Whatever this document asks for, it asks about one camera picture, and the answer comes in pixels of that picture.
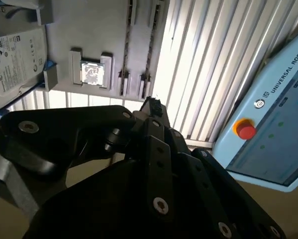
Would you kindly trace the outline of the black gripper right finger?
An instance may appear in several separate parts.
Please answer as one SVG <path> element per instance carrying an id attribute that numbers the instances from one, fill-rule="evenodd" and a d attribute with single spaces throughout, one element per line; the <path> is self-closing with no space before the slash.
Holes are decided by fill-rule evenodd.
<path id="1" fill-rule="evenodd" d="M 204 148 L 189 150 L 170 127 L 166 107 L 153 99 L 153 118 L 163 124 L 179 183 L 180 209 L 189 232 L 204 239 L 284 239 L 283 230 Z"/>

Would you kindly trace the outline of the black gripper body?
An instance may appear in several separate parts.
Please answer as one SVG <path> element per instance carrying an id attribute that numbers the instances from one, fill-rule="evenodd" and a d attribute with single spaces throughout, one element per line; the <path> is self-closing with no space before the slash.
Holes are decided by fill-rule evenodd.
<path id="1" fill-rule="evenodd" d="M 53 196 L 38 210 L 26 239 L 170 239 L 172 214 L 160 214 L 149 177 L 172 182 L 170 163 L 123 160 Z"/>

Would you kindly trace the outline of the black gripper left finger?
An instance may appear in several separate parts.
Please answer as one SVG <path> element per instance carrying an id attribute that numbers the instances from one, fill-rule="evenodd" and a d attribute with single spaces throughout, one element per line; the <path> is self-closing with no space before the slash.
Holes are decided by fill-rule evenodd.
<path id="1" fill-rule="evenodd" d="M 123 160 L 170 163 L 172 182 L 149 177 L 154 208 L 175 216 L 174 173 L 153 99 L 139 111 L 97 106 L 17 111 L 0 120 L 0 197 L 30 218 L 53 196 Z"/>

